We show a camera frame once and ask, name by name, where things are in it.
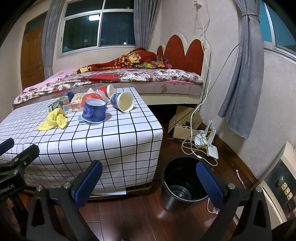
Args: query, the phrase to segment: red headboard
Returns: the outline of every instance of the red headboard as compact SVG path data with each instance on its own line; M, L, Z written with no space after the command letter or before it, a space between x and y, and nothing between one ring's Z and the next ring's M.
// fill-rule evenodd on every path
M181 40L178 35L173 35L169 39L164 53L163 47L159 46L157 49L157 55L167 58L173 66L173 69L182 69L188 72L194 72L201 76L204 63L204 53L201 41L199 39L193 39L187 44L185 37L182 35L180 36L183 40Z

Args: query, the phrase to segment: appliance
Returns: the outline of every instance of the appliance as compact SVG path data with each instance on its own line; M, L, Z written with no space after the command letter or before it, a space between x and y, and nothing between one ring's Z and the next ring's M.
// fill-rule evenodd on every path
M253 188L262 188L268 206L271 228L296 219L296 155L289 142L285 144L266 173ZM237 224L242 208L234 216Z

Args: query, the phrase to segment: white wall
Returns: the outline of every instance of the white wall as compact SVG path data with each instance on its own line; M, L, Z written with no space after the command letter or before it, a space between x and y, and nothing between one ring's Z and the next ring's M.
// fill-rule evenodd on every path
M161 22L161 14L158 15L155 31L154 31L150 46L148 48L148 50L150 51L156 51L159 46L160 22ZM80 52L76 54L70 54L63 57L59 57L58 47L60 47L61 45L58 43L58 41L60 41L59 34L57 34L57 37L56 37L56 45L54 50L54 61L53 61L53 68L52 68L54 74L70 66L80 68L89 64L109 62L129 52L130 50L134 49L134 47L114 47L114 48L105 48L105 49L99 49L99 50L91 50L91 51Z
M39 0L16 22L0 48L0 122L11 112L14 99L22 92L20 55L26 23L48 10L51 0ZM148 50L156 52L160 42L161 8L155 31ZM109 48L57 57L57 42L54 52L53 73L73 66L103 63L116 59L132 50L130 47Z
M205 38L211 48L211 84L219 74L227 56L239 42L240 18L233 0L207 0L211 21ZM203 6L198 10L204 25L208 14ZM161 41L182 33L187 39L196 34L191 20L195 13L192 0L165 0L161 18ZM197 17L195 25L200 26ZM250 137L244 139L230 131L219 109L228 91L236 63L236 53L229 58L215 86L201 107L205 122L213 121L218 135L243 159L257 177L274 161L286 140L296 146L296 65L282 56L264 51L264 77L257 115Z
M0 48L0 122L11 112L14 99L22 92L20 54L26 23L48 10L51 0L29 8L12 27Z

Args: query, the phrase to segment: curtain tie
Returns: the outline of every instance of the curtain tie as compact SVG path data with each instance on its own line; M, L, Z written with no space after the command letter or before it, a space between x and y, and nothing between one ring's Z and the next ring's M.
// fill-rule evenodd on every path
M242 11L242 17L243 17L243 16L247 16L247 15L253 17L254 19L257 20L257 22L259 22L259 17L258 17L257 14L255 14L255 13L253 13L253 12L250 12L250 11Z

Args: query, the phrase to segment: table cover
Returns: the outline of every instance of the table cover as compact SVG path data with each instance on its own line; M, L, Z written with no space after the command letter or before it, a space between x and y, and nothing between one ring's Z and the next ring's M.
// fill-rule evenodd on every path
M103 174L95 187L123 189L151 182L157 165L163 129L134 88L118 88L116 93L131 92L134 108L127 113L107 103L103 123L82 123L82 111L67 113L68 125L37 131L46 119L47 107L56 99L24 106L10 113L0 124L0 142L13 138L15 145L0 157L8 162L31 144L38 145L39 157L25 169L29 186L61 186L86 170L93 160L103 164Z

